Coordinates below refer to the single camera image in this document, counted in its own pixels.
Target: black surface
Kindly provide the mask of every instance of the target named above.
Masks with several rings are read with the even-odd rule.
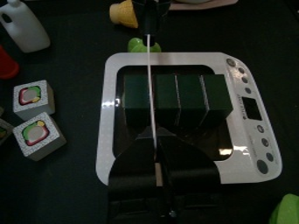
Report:
[[[0,223],[104,223],[107,188],[95,170],[104,65],[139,36],[109,22],[112,3],[28,2],[50,36],[50,48],[40,52],[21,53],[0,27],[0,43],[21,67],[17,77],[0,80],[2,118],[14,126],[22,122],[13,114],[13,87],[45,79],[56,100],[52,118],[68,140],[37,163],[24,158],[13,136],[0,146]],[[224,185],[219,209],[199,212],[204,223],[267,223],[281,197],[299,195],[299,24],[289,9],[283,0],[239,0],[213,10],[172,11],[156,37],[164,52],[223,52],[247,64],[281,152],[279,178]]]

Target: green object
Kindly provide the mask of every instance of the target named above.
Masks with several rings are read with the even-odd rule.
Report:
[[[128,41],[127,51],[129,53],[147,53],[147,47],[144,46],[143,40],[140,38],[132,38]],[[157,43],[155,43],[155,45],[149,47],[149,51],[151,53],[161,52],[161,47]]]
[[[124,85],[125,125],[131,127],[144,127],[149,124],[147,75],[125,75]]]
[[[165,127],[173,126],[180,112],[173,74],[155,76],[153,100],[157,123]]]
[[[180,127],[196,127],[205,116],[204,96],[197,74],[176,75],[181,113]]]
[[[223,74],[203,75],[200,82],[205,94],[207,108],[207,115],[200,126],[213,128],[223,123],[232,111],[228,86]]]
[[[299,197],[288,193],[272,212],[268,224],[299,223]]]

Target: sticker on cube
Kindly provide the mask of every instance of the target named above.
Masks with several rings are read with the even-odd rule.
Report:
[[[4,143],[5,139],[10,136],[13,133],[13,126],[0,119],[0,145]]]
[[[45,112],[14,127],[13,135],[24,156],[34,161],[67,143],[57,124]]]
[[[46,80],[22,84],[13,88],[13,112],[24,121],[41,112],[54,113],[53,93]]]

